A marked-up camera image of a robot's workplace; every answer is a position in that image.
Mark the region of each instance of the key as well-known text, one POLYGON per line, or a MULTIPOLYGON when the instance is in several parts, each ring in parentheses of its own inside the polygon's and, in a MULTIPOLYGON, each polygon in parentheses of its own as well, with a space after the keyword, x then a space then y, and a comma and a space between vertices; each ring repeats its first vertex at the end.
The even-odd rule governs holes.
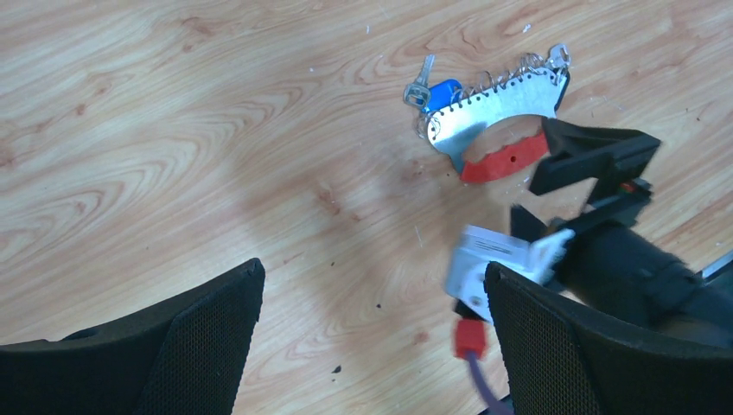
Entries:
POLYGON ((430 102, 428 76, 430 76, 430 70, 433 68, 434 61, 434 54, 425 56, 425 62, 423 63, 423 69, 420 70, 420 75, 415 78, 415 82, 412 82, 405 88, 403 100, 407 105, 414 106, 418 110, 422 110, 430 102))

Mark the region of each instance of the keychain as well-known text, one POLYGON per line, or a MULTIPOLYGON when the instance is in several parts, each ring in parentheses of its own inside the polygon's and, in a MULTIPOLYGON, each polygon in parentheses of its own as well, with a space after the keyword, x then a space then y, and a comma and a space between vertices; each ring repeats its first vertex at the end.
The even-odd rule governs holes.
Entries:
POLYGON ((547 152, 544 133, 540 132, 487 154, 478 163, 465 162, 462 157, 477 137, 503 119, 519 115, 556 117, 570 83, 570 53, 564 44, 552 47, 547 58, 523 55, 514 71, 497 79, 486 71, 479 85, 468 90, 457 80, 428 88, 434 60, 434 55, 425 59, 420 75, 405 89, 405 103, 420 109, 417 134, 450 157, 463 181, 484 183, 510 176, 547 152), (409 99, 414 92, 422 94, 409 99))

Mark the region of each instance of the wooden floor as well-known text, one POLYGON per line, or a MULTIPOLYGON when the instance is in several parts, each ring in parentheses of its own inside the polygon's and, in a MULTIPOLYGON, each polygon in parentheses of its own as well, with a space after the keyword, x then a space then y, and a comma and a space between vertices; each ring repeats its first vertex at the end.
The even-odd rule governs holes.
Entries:
POLYGON ((468 223, 506 231, 514 202, 569 216, 588 186, 463 185, 402 103, 429 53, 434 82, 470 83, 566 43, 558 116, 664 142, 638 232, 692 268, 733 248, 730 2, 412 3, 3 2, 0 342, 60 339, 256 256, 234 413, 477 413, 450 249, 468 223))

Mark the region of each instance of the red rubber handle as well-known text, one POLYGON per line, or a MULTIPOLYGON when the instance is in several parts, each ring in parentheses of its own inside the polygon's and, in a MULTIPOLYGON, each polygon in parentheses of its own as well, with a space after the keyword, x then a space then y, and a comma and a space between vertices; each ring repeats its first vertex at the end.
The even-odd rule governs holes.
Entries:
POLYGON ((547 152, 547 139, 541 131, 538 135, 509 144, 501 150, 486 154, 478 163, 466 162, 461 180, 468 183, 486 183, 498 180, 522 170, 538 161, 547 152))

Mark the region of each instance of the purple cable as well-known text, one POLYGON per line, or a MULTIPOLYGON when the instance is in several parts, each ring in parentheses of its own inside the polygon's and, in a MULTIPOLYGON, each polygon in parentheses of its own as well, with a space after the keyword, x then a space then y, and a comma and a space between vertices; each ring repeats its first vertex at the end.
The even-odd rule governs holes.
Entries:
POLYGON ((467 352, 466 360, 468 361, 468 367, 471 369, 471 377, 474 378, 476 389, 479 391, 479 394, 483 398, 484 402, 486 402, 486 405, 488 405, 488 409, 492 413, 496 413, 497 415, 513 415, 514 411, 509 409, 507 404, 499 401, 494 396, 494 393, 491 392, 491 388, 489 388, 486 384, 486 380, 483 379, 483 373, 481 373, 481 368, 479 367, 479 360, 476 357, 476 353, 467 352))

